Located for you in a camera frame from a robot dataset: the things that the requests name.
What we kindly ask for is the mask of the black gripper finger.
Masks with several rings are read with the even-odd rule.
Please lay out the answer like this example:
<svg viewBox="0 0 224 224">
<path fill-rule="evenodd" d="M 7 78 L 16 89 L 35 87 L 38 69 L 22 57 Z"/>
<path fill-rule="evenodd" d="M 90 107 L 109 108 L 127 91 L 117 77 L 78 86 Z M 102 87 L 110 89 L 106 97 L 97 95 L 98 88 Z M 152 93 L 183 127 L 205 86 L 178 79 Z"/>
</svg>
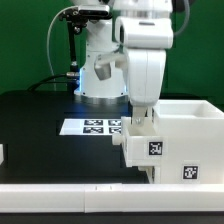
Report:
<svg viewBox="0 0 224 224">
<path fill-rule="evenodd" d="M 142 125 L 144 123 L 147 114 L 146 107 L 134 107 L 133 108 L 133 120 L 136 125 Z"/>
</svg>

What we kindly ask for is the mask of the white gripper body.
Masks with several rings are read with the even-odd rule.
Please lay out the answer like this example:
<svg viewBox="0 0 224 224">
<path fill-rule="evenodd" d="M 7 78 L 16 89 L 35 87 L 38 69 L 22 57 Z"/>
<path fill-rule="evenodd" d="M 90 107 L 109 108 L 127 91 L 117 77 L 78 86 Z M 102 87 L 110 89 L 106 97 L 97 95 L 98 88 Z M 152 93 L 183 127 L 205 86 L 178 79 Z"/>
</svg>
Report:
<svg viewBox="0 0 224 224">
<path fill-rule="evenodd" d="M 152 107 L 160 96 L 166 62 L 165 50 L 124 49 L 127 90 L 133 107 Z"/>
</svg>

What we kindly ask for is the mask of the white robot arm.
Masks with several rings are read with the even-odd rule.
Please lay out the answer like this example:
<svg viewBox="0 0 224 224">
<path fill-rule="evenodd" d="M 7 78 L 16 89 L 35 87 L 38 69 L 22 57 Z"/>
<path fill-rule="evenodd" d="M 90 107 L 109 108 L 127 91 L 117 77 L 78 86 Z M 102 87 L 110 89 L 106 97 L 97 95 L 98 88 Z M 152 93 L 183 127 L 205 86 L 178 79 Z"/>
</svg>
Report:
<svg viewBox="0 0 224 224">
<path fill-rule="evenodd" d="M 174 12 L 190 17 L 196 0 L 70 0 L 59 14 L 72 37 L 87 30 L 80 95 L 91 100 L 127 98 L 132 122 L 141 124 L 158 101 L 166 51 L 181 30 L 172 29 Z"/>
</svg>

